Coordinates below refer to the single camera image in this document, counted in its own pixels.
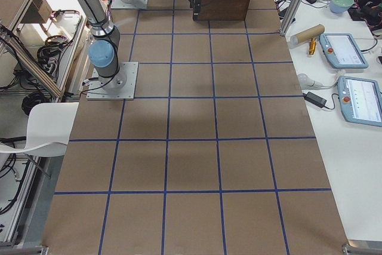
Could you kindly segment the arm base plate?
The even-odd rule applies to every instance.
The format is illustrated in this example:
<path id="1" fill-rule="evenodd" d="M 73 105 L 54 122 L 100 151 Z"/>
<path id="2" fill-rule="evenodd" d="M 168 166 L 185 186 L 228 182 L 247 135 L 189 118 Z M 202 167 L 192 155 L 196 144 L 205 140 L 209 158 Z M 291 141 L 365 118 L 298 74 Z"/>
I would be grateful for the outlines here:
<path id="1" fill-rule="evenodd" d="M 146 10 L 148 0 L 112 0 L 112 10 Z"/>
<path id="2" fill-rule="evenodd" d="M 133 100 L 138 74 L 138 62 L 120 62 L 119 72 L 114 78 L 109 79 L 98 76 L 96 69 L 93 69 L 92 77 L 97 80 L 91 81 L 88 100 Z"/>

